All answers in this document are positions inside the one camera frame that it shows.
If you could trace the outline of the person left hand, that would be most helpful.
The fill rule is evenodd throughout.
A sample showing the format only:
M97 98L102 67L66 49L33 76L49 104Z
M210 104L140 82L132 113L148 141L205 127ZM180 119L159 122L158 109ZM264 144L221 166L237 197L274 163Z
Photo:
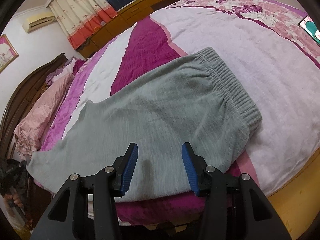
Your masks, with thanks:
M9 202L13 202L15 206L24 208L23 203L20 199L20 195L17 193L15 189L13 189L12 193L6 193L3 197L3 201L7 209L11 209Z

